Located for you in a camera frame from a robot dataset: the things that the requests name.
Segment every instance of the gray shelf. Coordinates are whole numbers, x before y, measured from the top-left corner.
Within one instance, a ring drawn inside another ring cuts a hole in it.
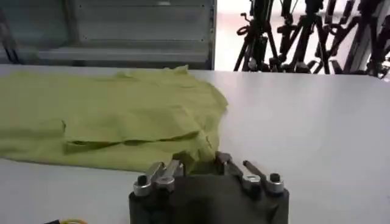
[[[47,60],[196,62],[208,59],[206,43],[80,43],[38,51]]]

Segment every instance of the table surface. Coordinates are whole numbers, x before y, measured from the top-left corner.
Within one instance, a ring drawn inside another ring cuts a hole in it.
[[[123,69],[1,65],[14,71],[104,75]],[[390,223],[390,86],[354,75],[191,71],[229,107],[220,150],[280,172],[290,223]],[[78,218],[129,223],[137,173],[0,159],[0,222]]]

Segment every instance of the bolt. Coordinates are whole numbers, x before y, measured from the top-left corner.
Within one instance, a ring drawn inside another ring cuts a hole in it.
[[[147,176],[141,175],[137,178],[137,183],[139,186],[145,186],[147,184]]]
[[[270,179],[273,183],[279,183],[279,182],[280,182],[280,175],[277,174],[277,173],[272,173],[272,174],[270,174],[269,179]]]

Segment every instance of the tripod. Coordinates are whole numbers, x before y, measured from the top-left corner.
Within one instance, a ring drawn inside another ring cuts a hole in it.
[[[270,60],[270,66],[264,63],[268,40],[271,45],[272,54],[274,58],[277,58],[275,40],[269,22],[274,0],[265,1],[266,3],[264,5],[266,7],[259,5],[260,3],[257,2],[259,1],[252,2],[252,8],[250,10],[250,14],[253,15],[252,20],[247,19],[246,13],[241,14],[249,22],[249,25],[237,30],[238,35],[246,34],[246,36],[239,52],[234,71],[239,70],[243,60],[242,71],[278,71],[277,64],[271,63],[272,60]]]
[[[279,60],[286,60],[287,53],[291,49],[295,39],[298,37],[299,32],[302,31],[298,41],[297,50],[292,58],[292,62],[290,64],[283,65],[281,69],[286,72],[310,73],[310,68],[304,63],[304,60],[310,35],[313,33],[313,28],[316,27],[319,36],[321,62],[324,65],[325,73],[329,74],[330,71],[326,51],[325,31],[322,27],[322,18],[317,15],[317,12],[323,8],[322,0],[305,0],[305,2],[307,5],[306,15],[299,18],[298,25],[293,27],[295,29],[292,33],[291,39],[285,41],[284,46],[280,48],[280,52],[282,54],[279,56]]]
[[[342,28],[342,25],[347,24],[347,21],[348,21],[349,17],[351,16],[353,6],[355,5],[355,0],[348,0],[339,23],[338,24],[333,24],[333,14],[334,14],[334,11],[335,11],[336,2],[337,2],[337,0],[330,0],[328,2],[326,16],[325,16],[325,24],[326,25],[324,26],[325,42],[327,42],[328,37],[329,37],[330,34],[332,34],[334,36],[337,36],[339,34],[338,32],[341,30],[340,28]],[[338,51],[338,48],[335,50],[334,54],[329,55],[329,57],[336,56],[337,55],[337,51]],[[320,44],[317,45],[317,50],[316,50],[316,53],[315,53],[315,57],[317,57],[317,58],[321,57],[321,46],[320,46]],[[329,62],[332,64],[332,67],[333,67],[333,70],[334,70],[335,74],[342,74],[341,66],[340,66],[340,64],[339,64],[339,62],[337,60],[330,60]],[[315,61],[315,60],[310,62],[312,67],[316,63],[317,63],[317,61]],[[313,74],[318,74],[318,72],[321,69],[322,69],[322,62],[320,62],[320,66],[318,66],[317,69],[315,69]]]
[[[390,15],[386,16],[378,38],[376,35],[374,36],[373,43],[375,44],[372,45],[371,57],[364,74],[383,79],[388,73],[388,69],[382,65],[386,60],[386,55],[390,52],[390,46],[385,48],[388,40],[390,40]]]
[[[336,55],[337,51],[340,47],[340,44],[345,40],[347,35],[351,32],[351,30],[357,25],[358,30],[356,32],[357,42],[359,43],[362,39],[362,36],[364,34],[364,30],[367,26],[370,28],[370,34],[371,34],[371,46],[376,45],[377,40],[377,23],[378,18],[375,16],[372,16],[375,13],[375,10],[377,9],[379,3],[381,3],[383,0],[362,0],[358,10],[360,11],[360,16],[354,16],[351,20],[351,22],[347,25],[347,27],[344,29],[341,26],[338,26],[337,24],[331,24],[332,29],[337,29],[337,32],[335,34],[335,39],[333,40],[332,47],[329,51],[327,51],[328,55]],[[325,63],[321,62],[319,63],[318,67],[315,70],[315,74],[318,73],[322,67],[325,66]],[[340,71],[341,68],[337,68],[337,72],[339,74],[345,74],[349,73],[349,71],[346,71],[344,69],[343,71]]]

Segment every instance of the yellow cable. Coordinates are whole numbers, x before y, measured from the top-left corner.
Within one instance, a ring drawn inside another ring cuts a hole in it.
[[[80,219],[66,219],[60,222],[61,224],[88,224],[87,222]]]

